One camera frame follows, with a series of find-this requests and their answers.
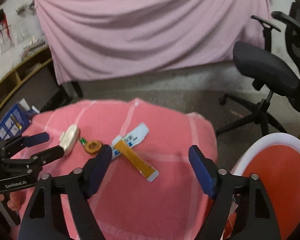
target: pink tablecloth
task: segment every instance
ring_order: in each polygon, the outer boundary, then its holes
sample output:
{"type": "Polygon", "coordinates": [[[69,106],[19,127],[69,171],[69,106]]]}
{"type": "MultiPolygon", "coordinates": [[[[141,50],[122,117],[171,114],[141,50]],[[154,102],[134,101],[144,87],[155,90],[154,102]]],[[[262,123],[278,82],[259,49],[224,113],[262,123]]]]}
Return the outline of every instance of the pink tablecloth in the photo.
{"type": "MultiPolygon", "coordinates": [[[[125,135],[140,122],[145,123],[150,132],[134,148],[135,152],[153,165],[160,172],[159,176],[153,182],[146,181],[120,156],[112,161],[99,191],[89,200],[91,210],[107,240],[194,239],[208,199],[191,168],[188,149],[196,144],[206,157],[217,158],[213,127],[197,113],[182,114],[138,98],[128,103],[84,100],[35,116],[24,134],[46,131],[50,141],[26,148],[16,158],[26,158],[58,145],[61,132],[73,123],[87,140],[110,144],[118,134],[125,135]]],[[[83,167],[89,158],[77,143],[69,156],[44,166],[42,172],[65,175],[83,167]]],[[[21,216],[32,192],[33,189],[24,192],[26,200],[21,216]]],[[[62,196],[62,202],[70,237],[78,239],[66,197],[62,196]]]]}
{"type": "Polygon", "coordinates": [[[236,41],[264,46],[269,0],[35,0],[59,83],[232,59],[236,41]]]}

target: wooden cabinet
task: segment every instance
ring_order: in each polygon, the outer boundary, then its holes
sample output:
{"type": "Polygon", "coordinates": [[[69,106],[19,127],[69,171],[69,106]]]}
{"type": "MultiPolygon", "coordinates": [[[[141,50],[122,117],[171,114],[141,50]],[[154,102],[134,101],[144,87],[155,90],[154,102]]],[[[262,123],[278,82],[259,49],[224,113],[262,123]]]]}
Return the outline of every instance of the wooden cabinet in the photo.
{"type": "Polygon", "coordinates": [[[0,110],[29,78],[51,62],[47,45],[9,71],[0,81],[0,110]]]}

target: green bottle cap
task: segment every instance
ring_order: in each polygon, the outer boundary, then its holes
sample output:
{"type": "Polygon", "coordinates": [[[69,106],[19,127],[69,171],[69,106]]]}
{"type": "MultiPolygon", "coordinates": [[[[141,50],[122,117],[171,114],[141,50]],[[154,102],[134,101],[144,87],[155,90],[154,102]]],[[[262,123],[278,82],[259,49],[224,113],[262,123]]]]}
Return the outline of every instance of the green bottle cap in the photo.
{"type": "Polygon", "coordinates": [[[83,137],[79,139],[79,142],[84,146],[87,143],[87,140],[83,137]]]}

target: human hand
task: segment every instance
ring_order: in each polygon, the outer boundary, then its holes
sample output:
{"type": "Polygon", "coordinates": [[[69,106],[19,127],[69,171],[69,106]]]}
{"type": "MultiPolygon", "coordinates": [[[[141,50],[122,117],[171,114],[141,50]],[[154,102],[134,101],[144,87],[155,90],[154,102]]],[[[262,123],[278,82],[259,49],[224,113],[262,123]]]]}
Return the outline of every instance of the human hand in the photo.
{"type": "MultiPolygon", "coordinates": [[[[4,200],[4,195],[0,194],[0,201],[4,200]]],[[[10,193],[10,199],[7,202],[7,206],[12,211],[20,210],[21,208],[21,194],[20,191],[15,191],[10,193]]]]}

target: black office chair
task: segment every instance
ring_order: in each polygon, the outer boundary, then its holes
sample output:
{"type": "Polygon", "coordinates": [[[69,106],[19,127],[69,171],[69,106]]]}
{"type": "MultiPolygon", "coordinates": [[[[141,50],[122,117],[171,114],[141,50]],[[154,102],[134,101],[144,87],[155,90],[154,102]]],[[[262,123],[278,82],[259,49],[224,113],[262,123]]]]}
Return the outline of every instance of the black office chair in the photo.
{"type": "MultiPolygon", "coordinates": [[[[287,25],[285,32],[287,52],[300,73],[300,23],[295,20],[299,10],[298,5],[293,3],[290,16],[279,11],[274,11],[271,15],[287,25]]],[[[224,94],[219,99],[221,105],[224,105],[226,99],[229,98],[252,113],[218,129],[217,136],[252,122],[260,124],[262,136],[269,134],[268,124],[286,133],[284,127],[267,112],[273,93],[287,97],[292,107],[300,112],[300,79],[282,59],[271,54],[271,30],[280,31],[280,29],[259,17],[252,16],[251,18],[258,20],[264,26],[265,50],[237,41],[233,49],[234,64],[242,75],[254,78],[252,85],[256,90],[260,91],[266,85],[270,92],[266,99],[262,99],[257,104],[237,96],[224,94]]]]}

